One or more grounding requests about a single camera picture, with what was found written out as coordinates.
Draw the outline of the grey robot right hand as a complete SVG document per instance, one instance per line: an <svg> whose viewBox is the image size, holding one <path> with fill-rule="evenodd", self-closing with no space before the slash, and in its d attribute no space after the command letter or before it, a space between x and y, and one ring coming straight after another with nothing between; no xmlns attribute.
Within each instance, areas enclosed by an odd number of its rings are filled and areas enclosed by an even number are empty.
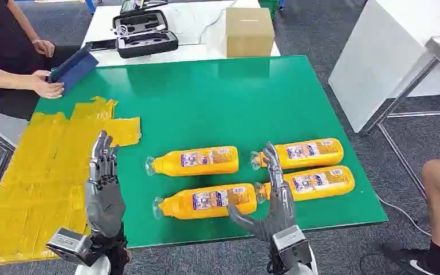
<svg viewBox="0 0 440 275"><path fill-rule="evenodd" d="M227 210L234 223L258 239L269 242L276 233L296 223L295 209L292 192L288 182L284 180L283 170L274 145L267 142L262 152L271 184L267 216L260 220L254 219L242 214L233 204L228 204Z"/></svg>

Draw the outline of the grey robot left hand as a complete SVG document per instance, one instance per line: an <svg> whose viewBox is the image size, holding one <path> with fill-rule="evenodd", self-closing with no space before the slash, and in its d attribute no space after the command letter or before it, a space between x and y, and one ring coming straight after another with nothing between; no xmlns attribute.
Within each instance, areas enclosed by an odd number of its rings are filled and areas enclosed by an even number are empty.
<svg viewBox="0 0 440 275"><path fill-rule="evenodd" d="M113 137L102 130L91 150L89 178L85 183L85 211L93 232L115 238L123 228L125 203L117 176L117 151Z"/></svg>

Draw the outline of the person's left hand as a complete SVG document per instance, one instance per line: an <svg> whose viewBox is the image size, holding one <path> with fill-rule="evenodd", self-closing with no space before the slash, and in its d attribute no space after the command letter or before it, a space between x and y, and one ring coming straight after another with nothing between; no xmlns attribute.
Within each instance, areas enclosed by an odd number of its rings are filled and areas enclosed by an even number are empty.
<svg viewBox="0 0 440 275"><path fill-rule="evenodd" d="M38 54L52 58L55 53L56 46L48 40L35 39L32 44Z"/></svg>

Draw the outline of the person's right hand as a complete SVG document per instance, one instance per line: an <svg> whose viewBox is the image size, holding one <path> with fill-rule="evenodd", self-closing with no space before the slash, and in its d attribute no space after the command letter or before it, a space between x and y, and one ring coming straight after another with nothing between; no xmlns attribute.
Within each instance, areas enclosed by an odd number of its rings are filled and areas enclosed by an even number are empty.
<svg viewBox="0 0 440 275"><path fill-rule="evenodd" d="M64 92L64 84L60 82L49 83L47 77L51 74L47 70L37 70L30 77L32 83L30 84L31 90L35 91L40 97L46 99L60 98Z"/></svg>

